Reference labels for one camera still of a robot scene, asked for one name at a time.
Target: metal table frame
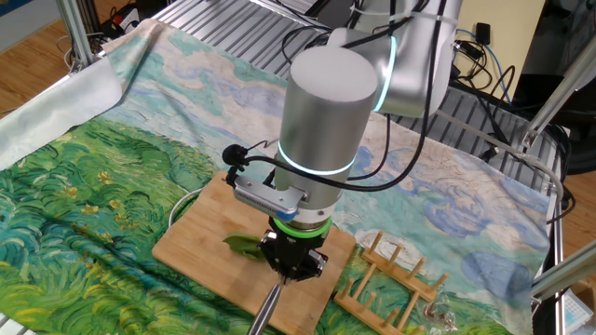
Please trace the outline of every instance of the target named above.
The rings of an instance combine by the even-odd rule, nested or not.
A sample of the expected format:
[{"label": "metal table frame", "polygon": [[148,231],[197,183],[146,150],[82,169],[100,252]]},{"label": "metal table frame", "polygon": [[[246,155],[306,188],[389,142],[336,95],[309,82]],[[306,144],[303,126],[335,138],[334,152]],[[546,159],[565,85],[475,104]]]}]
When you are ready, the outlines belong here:
[{"label": "metal table frame", "polygon": [[[288,1],[296,4],[308,2],[308,0]],[[58,0],[58,3],[67,31],[74,41],[74,49],[82,56],[81,63],[76,64],[75,67],[83,69],[96,61],[97,56],[90,54],[86,32],[75,0]],[[286,8],[267,0],[178,0],[157,13],[154,19],[179,28],[203,42],[219,47],[256,67],[284,78],[288,74],[290,65],[281,54],[281,39],[293,29],[315,23],[301,20]],[[295,57],[317,34],[316,31],[307,30],[290,38],[286,47],[290,58]],[[440,108],[444,113],[485,133],[492,131],[487,117],[471,94],[450,88]],[[544,114],[541,115],[541,119],[550,120]],[[526,131],[537,130],[540,127],[536,122],[530,124],[502,110],[497,112],[496,120],[512,143],[522,143],[526,138]],[[411,130],[420,131],[419,119],[396,116],[393,117],[393,121]],[[436,115],[431,116],[429,121],[428,137],[476,156],[489,148],[481,138]],[[545,133],[534,131],[532,142],[533,145],[528,148],[527,153],[539,157],[560,176],[561,158],[554,140]],[[491,160],[490,164],[516,181],[542,194],[550,195],[549,177],[541,171],[532,171],[508,154],[498,155]],[[559,213],[560,208],[555,206],[552,196],[548,216],[559,215]],[[554,235],[551,240],[554,242],[552,246],[554,265],[559,264],[563,256],[561,224],[561,221],[553,223]],[[563,302],[560,299],[555,303],[557,335],[564,334],[563,310]],[[6,322],[7,318],[0,317],[0,327]],[[25,331],[27,334],[33,334],[26,328],[23,328],[19,334]]]}]

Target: wire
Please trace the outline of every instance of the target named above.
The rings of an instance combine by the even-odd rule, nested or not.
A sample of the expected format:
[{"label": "wire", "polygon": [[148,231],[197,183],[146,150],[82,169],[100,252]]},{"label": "wire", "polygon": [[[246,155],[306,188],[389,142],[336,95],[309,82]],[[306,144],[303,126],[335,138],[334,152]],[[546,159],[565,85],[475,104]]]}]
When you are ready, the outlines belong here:
[{"label": "wire", "polygon": [[309,26],[304,26],[304,27],[296,28],[296,29],[294,29],[294,30],[289,31],[288,33],[286,33],[286,35],[283,36],[283,39],[281,40],[281,53],[283,54],[283,57],[286,59],[286,61],[289,64],[291,64],[291,58],[286,53],[286,45],[288,44],[288,42],[289,42],[289,40],[290,40],[290,38],[292,36],[297,35],[300,32],[305,31],[305,30],[308,30],[308,29],[320,29],[320,30],[323,30],[323,31],[329,32],[329,33],[331,33],[331,31],[332,31],[331,28],[321,27],[321,26],[317,26],[317,25],[309,25]]},{"label": "wire", "polygon": [[270,147],[271,145],[273,145],[273,144],[277,143],[278,141],[279,141],[279,138],[277,138],[277,139],[273,139],[273,140],[271,140],[271,141],[268,141],[268,140],[263,140],[263,141],[260,141],[260,142],[258,142],[258,143],[256,143],[256,144],[254,144],[253,146],[251,146],[251,147],[250,147],[249,149],[247,149],[246,151],[248,152],[248,151],[250,151],[250,150],[252,150],[252,149],[254,149],[254,148],[258,147],[258,146],[259,146],[259,145],[261,145],[261,144],[264,144],[263,148],[267,149],[268,147]]},{"label": "wire", "polygon": [[387,156],[389,154],[389,143],[391,142],[391,117],[389,115],[387,115],[386,117],[387,117],[386,142],[385,142],[385,151],[383,152],[383,158],[381,159],[381,163],[373,172],[366,174],[364,176],[349,177],[348,178],[349,181],[361,181],[361,180],[369,179],[370,177],[379,173],[381,168],[383,168],[383,165],[385,164],[385,161],[387,160]]},{"label": "wire", "polygon": [[180,200],[178,200],[178,202],[176,203],[176,205],[174,205],[174,208],[172,208],[171,209],[171,212],[169,213],[168,229],[171,228],[171,225],[172,224],[174,224],[174,215],[176,214],[176,210],[178,209],[178,207],[180,206],[180,204],[182,202],[184,202],[184,200],[188,199],[189,197],[191,197],[193,195],[200,194],[201,191],[203,191],[203,187],[199,188],[198,190],[194,190],[193,192],[189,192],[188,194],[186,194],[185,196],[183,196]]},{"label": "wire", "polygon": [[398,0],[389,0],[389,17],[391,18],[391,20],[389,21],[389,24],[395,23],[395,19],[393,19],[393,16],[395,15],[395,11],[396,11],[397,7],[398,7]]},{"label": "wire", "polygon": [[[472,86],[473,89],[478,91],[472,81],[468,81],[468,82]],[[506,145],[509,145],[509,140],[507,139],[507,136],[505,136],[505,134],[503,133],[503,130],[501,129],[499,124],[494,119],[494,115],[491,113],[491,109],[489,108],[489,106],[487,104],[485,104],[484,101],[482,101],[482,98],[480,95],[477,94],[476,99],[478,99],[478,102],[480,103],[482,110],[486,113],[486,117],[488,118],[489,122],[491,123],[491,127],[493,128],[496,138],[499,141],[504,142]]]},{"label": "wire", "polygon": [[12,113],[12,112],[16,111],[18,108],[19,108],[19,107],[17,107],[17,108],[11,108],[11,109],[7,109],[7,110],[5,110],[5,111],[2,111],[2,112],[0,112],[0,115],[6,115],[6,114],[10,114],[10,113]]},{"label": "wire", "polygon": [[73,64],[68,63],[68,57],[71,55],[72,52],[73,52],[73,49],[69,48],[68,51],[66,51],[66,53],[64,54],[64,64],[66,64],[66,67],[68,68],[68,73],[73,71],[73,66],[75,65],[74,62],[73,62]]},{"label": "wire", "polygon": [[[466,34],[469,34],[470,36],[472,36],[472,38],[476,38],[476,35],[471,31],[467,31],[465,29],[456,29],[455,31],[458,33],[466,33]],[[486,50],[488,50],[488,52],[491,54],[491,56],[493,56],[494,62],[496,63],[496,68],[499,70],[499,75],[503,76],[503,71],[501,70],[501,63],[499,63],[499,59],[496,57],[493,50],[489,46],[484,46],[484,47],[486,47]],[[505,83],[502,83],[502,84],[503,84],[503,91],[505,91]],[[509,94],[506,94],[505,96],[507,97],[507,102],[509,104],[511,104],[511,99],[509,98]]]},{"label": "wire", "polygon": [[[420,12],[420,11],[424,10],[424,8],[427,5],[428,5],[428,0],[418,0],[416,5],[412,8],[412,12]],[[346,43],[343,45],[343,47],[345,47],[345,48],[357,47],[357,46],[363,45],[365,43],[374,41],[374,40],[381,38],[383,36],[393,34],[393,32],[398,30],[401,26],[406,24],[411,19],[412,19],[412,17],[403,18],[395,23],[389,24],[388,27],[385,30],[383,30],[382,32],[373,33],[372,35],[366,36],[364,38],[360,38],[359,40]]]},{"label": "wire", "polygon": [[263,185],[273,188],[273,179],[276,177],[276,170],[272,169],[267,178],[264,179]]},{"label": "wire", "polygon": [[472,126],[470,126],[470,125],[468,125],[468,124],[466,124],[466,123],[464,123],[448,114],[445,114],[441,110],[437,110],[437,112],[435,112],[435,114],[450,121],[451,123],[453,123],[455,125],[460,126],[461,128],[471,132],[472,134],[477,135],[478,137],[484,139],[485,141],[490,142],[494,146],[507,151],[508,153],[510,153],[511,155],[516,157],[517,159],[520,159],[520,160],[526,162],[526,164],[542,170],[544,173],[549,175],[550,181],[552,181],[555,184],[555,190],[557,192],[556,202],[557,202],[557,204],[561,203],[562,198],[563,198],[562,182],[559,180],[559,177],[557,177],[557,175],[550,168],[545,166],[540,161],[540,159],[538,159],[537,157],[531,156],[529,154],[524,154],[523,152],[521,152],[517,149],[514,149],[510,145],[507,145],[507,144],[503,143],[502,141],[496,140],[496,139],[492,138],[491,136],[479,131],[478,129],[476,129],[476,128],[474,128],[474,127],[472,127]]},{"label": "wire", "polygon": [[499,82],[501,84],[504,82],[505,75],[507,75],[508,72],[511,72],[511,75],[509,76],[509,81],[507,82],[507,86],[503,90],[503,94],[501,95],[501,99],[499,99],[499,103],[497,103],[494,107],[493,115],[496,115],[496,111],[498,111],[498,109],[501,108],[501,104],[503,103],[504,98],[507,96],[509,89],[511,88],[511,85],[513,84],[513,78],[515,77],[515,66],[511,65],[505,70],[505,72],[501,75],[499,80],[496,82],[496,85],[493,87],[493,90],[491,91],[490,95],[493,95],[496,91],[497,86],[499,85]]},{"label": "wire", "polygon": [[472,56],[468,55],[466,52],[462,51],[462,48],[458,49],[458,53],[463,54],[470,61],[472,61],[474,63],[474,66],[472,66],[469,69],[469,71],[467,72],[467,75],[457,77],[458,80],[466,80],[469,82],[469,81],[473,80],[474,77],[476,77],[480,72],[485,72],[486,75],[488,76],[488,83],[483,87],[476,88],[477,90],[485,89],[493,83],[493,75],[490,73],[490,71],[488,71],[486,69],[486,65],[487,65],[486,53],[484,52],[484,49],[482,49],[481,51],[482,51],[482,57],[481,57],[482,64],[480,64],[477,60],[475,60]]},{"label": "wire", "polygon": [[[443,12],[445,11],[445,5],[446,5],[446,0],[441,0],[440,5],[439,5],[438,15],[441,16],[443,14]],[[400,175],[396,179],[394,179],[393,181],[387,182],[385,184],[376,185],[376,186],[360,186],[360,185],[348,184],[348,183],[344,183],[344,182],[333,181],[333,180],[330,180],[327,178],[322,178],[320,176],[304,172],[298,168],[290,166],[289,164],[277,161],[277,159],[267,157],[267,156],[247,157],[244,159],[244,165],[248,165],[250,162],[255,162],[255,161],[266,162],[266,163],[275,165],[276,167],[288,170],[289,172],[297,174],[301,177],[308,178],[311,181],[317,181],[317,182],[323,183],[325,185],[337,187],[337,188],[348,190],[348,191],[379,192],[379,191],[384,191],[386,189],[389,189],[389,188],[397,185],[401,181],[403,181],[408,176],[408,174],[412,171],[413,166],[418,161],[418,158],[420,157],[420,154],[422,153],[422,149],[425,145],[425,138],[427,137],[428,115],[430,114],[430,98],[432,97],[433,79],[434,79],[434,73],[435,73],[435,61],[437,60],[437,46],[439,43],[440,24],[441,24],[441,21],[439,21],[439,20],[437,20],[435,22],[435,29],[434,29],[433,35],[432,35],[432,43],[431,43],[431,47],[430,47],[431,48],[430,61],[429,61],[429,65],[428,65],[429,71],[428,71],[428,79],[427,79],[427,98],[425,101],[425,111],[424,111],[424,116],[422,119],[422,128],[420,129],[420,139],[418,140],[418,145],[416,147],[416,150],[413,154],[412,159],[410,160],[410,163],[408,163],[408,166],[400,173]]]},{"label": "wire", "polygon": [[347,19],[347,22],[344,24],[344,27],[349,28],[349,29],[354,29],[354,27],[356,27],[356,24],[358,23],[358,20],[360,20],[360,16],[361,16],[360,11],[362,10],[362,7],[364,6],[364,0],[354,0],[352,2],[352,6],[354,8],[353,8],[352,12],[350,13],[350,16]]},{"label": "wire", "polygon": [[62,51],[62,49],[60,48],[60,42],[61,42],[61,41],[63,41],[63,40],[65,40],[65,39],[67,39],[67,38],[68,38],[68,35],[65,35],[65,36],[63,36],[63,37],[59,38],[59,39],[58,39],[58,41],[56,41],[56,48],[58,49],[58,51],[59,51],[59,52],[60,52],[62,55],[63,55],[63,54],[65,54],[66,52]]},{"label": "wire", "polygon": [[569,200],[571,200],[571,206],[568,209],[566,209],[563,213],[561,213],[559,216],[556,216],[556,217],[548,220],[547,224],[554,223],[554,222],[566,217],[567,215],[569,215],[569,213],[571,213],[574,209],[576,209],[576,197],[574,196],[574,194],[571,193],[571,191],[569,191],[569,189],[565,185],[563,185],[562,188],[567,194],[569,194]]}]

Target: green grass pattern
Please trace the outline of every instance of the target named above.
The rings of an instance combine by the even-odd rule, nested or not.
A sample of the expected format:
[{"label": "green grass pattern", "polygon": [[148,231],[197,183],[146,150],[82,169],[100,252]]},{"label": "green grass pattern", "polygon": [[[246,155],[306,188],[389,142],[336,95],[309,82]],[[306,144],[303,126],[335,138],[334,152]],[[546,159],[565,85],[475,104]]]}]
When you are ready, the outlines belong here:
[{"label": "green grass pattern", "polygon": [[[0,172],[0,311],[40,334],[246,333],[250,315],[151,255],[173,204],[216,169],[198,149],[98,117]],[[338,288],[366,271],[359,252]],[[381,317],[410,299],[379,273],[360,298],[373,290]],[[454,334],[507,334],[495,308],[446,297]],[[433,327],[423,309],[406,330]],[[373,331],[330,301],[317,333]]]}]

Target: wooden floor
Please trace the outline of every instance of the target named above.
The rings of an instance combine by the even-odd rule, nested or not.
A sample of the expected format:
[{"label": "wooden floor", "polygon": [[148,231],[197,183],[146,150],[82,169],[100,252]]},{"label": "wooden floor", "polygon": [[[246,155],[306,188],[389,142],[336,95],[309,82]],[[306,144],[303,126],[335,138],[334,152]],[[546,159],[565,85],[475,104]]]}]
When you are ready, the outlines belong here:
[{"label": "wooden floor", "polygon": [[[109,18],[110,8],[122,7],[128,0],[97,1],[101,21]],[[66,35],[61,20],[33,34],[0,54],[0,118],[2,111],[17,108],[67,74],[56,41]],[[64,41],[62,50],[68,49]],[[568,177],[566,186],[576,196],[576,210],[563,221],[565,257],[596,239],[596,172]]]}]

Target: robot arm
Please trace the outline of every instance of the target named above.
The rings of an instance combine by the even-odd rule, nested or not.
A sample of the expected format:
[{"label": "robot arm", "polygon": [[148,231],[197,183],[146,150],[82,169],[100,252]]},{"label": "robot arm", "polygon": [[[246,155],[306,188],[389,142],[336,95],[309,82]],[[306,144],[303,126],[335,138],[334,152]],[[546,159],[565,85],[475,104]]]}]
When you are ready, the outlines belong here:
[{"label": "robot arm", "polygon": [[[461,0],[446,4],[446,0],[430,0],[426,11],[455,19]],[[429,112],[439,107],[451,70],[455,25],[439,24],[437,17],[411,21],[414,24],[402,28],[400,39],[387,35],[351,50],[339,46],[361,33],[338,30],[329,46],[298,55],[290,69],[273,161],[276,190],[237,175],[251,160],[245,158],[246,149],[235,145],[224,152],[224,162],[232,166],[227,182],[235,188],[236,199],[270,216],[271,230],[265,232],[259,248],[283,284],[322,273],[327,257],[316,249],[327,237],[341,188],[381,191],[402,179],[376,187],[345,184],[370,112],[420,116],[424,111],[425,125]],[[415,159],[424,138],[423,130]],[[415,159],[402,175],[407,175]],[[280,288],[273,288],[249,334],[264,329]]]}]

